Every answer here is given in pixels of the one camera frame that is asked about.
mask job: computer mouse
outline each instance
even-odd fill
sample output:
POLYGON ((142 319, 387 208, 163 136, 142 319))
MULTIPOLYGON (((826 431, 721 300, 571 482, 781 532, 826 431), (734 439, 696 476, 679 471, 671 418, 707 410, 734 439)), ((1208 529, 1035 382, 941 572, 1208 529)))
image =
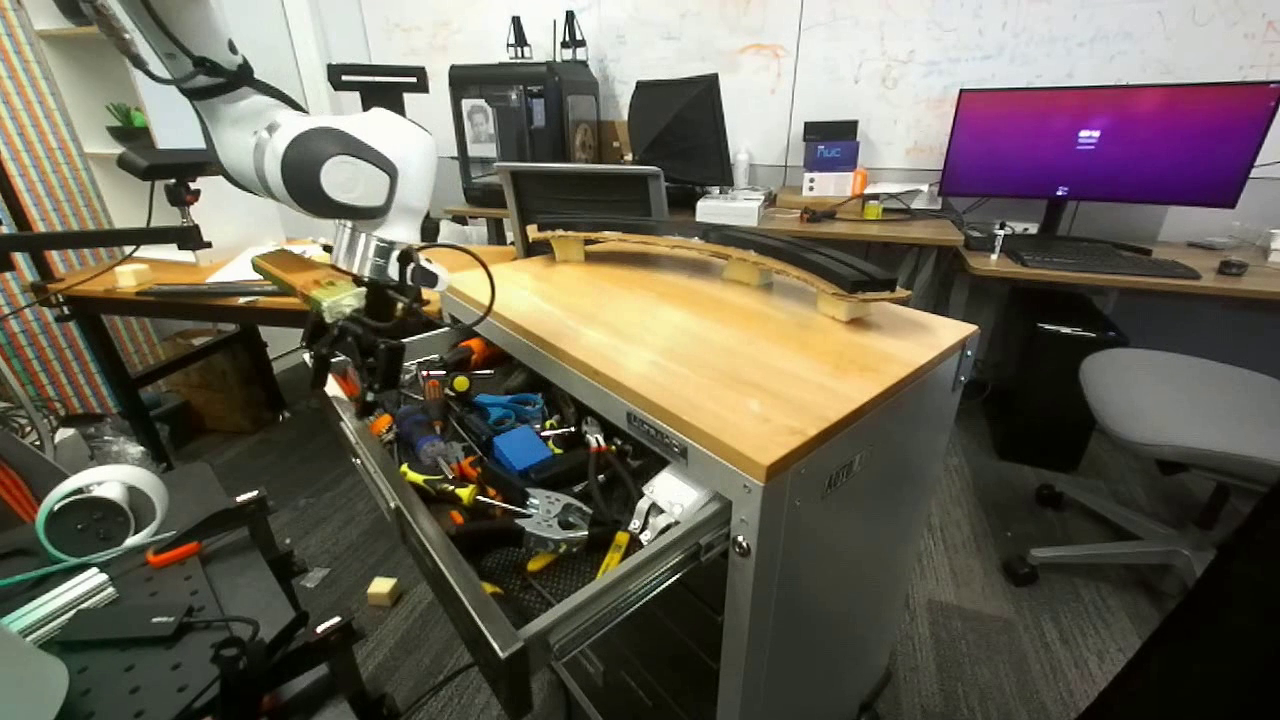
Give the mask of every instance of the computer mouse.
POLYGON ((1249 269, 1249 264, 1239 258, 1226 258, 1217 264, 1217 274, 1220 275, 1243 275, 1245 270, 1249 269))

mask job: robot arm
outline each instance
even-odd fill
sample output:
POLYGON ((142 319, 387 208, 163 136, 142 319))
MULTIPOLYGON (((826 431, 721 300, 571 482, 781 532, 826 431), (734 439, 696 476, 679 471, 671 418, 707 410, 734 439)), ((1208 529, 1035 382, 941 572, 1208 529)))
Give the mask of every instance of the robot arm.
MULTIPOLYGON (((333 263, 374 281, 394 281, 396 256, 421 243, 435 182, 431 135, 375 108, 356 115, 308 115, 253 77, 215 0, 90 0, 102 32, 156 82, 191 101, 229 182, 316 218, 338 220, 333 263), (123 22, 120 13, 128 18, 123 22), (170 78, 148 68, 137 28, 170 78)), ((419 277, 443 290, 448 274, 419 277)))

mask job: gray office chair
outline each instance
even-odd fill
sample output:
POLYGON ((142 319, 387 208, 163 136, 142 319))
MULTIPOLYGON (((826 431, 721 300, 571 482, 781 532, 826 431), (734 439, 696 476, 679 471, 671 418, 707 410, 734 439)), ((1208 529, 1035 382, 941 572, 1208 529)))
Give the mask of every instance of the gray office chair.
POLYGON ((1033 548, 1005 560, 1005 575, 1023 587, 1038 579, 1039 565, 1172 565, 1194 583, 1213 559, 1206 530, 1230 488, 1265 492, 1280 479, 1280 380, 1187 355, 1117 348, 1087 357, 1080 386, 1107 434, 1166 475, 1189 471, 1216 483, 1194 521, 1201 532, 1179 533, 1064 479, 1036 488, 1036 501, 1061 507, 1070 497, 1139 539, 1033 548))

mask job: blue scissors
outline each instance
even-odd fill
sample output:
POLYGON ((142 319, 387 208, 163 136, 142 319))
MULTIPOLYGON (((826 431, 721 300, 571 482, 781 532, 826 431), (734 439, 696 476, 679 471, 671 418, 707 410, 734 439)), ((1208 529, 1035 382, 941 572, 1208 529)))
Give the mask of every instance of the blue scissors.
POLYGON ((485 395, 471 397, 471 404, 486 413, 485 420, 495 430, 509 430, 518 424, 543 421, 543 397, 532 392, 518 395, 485 395))

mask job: purple screen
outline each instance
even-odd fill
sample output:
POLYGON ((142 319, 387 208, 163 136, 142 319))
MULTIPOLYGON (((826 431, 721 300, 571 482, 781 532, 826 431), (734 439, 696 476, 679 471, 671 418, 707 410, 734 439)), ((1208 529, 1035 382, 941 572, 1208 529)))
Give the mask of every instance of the purple screen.
POLYGON ((1234 208, 1280 83, 963 90, 942 195, 1234 208))

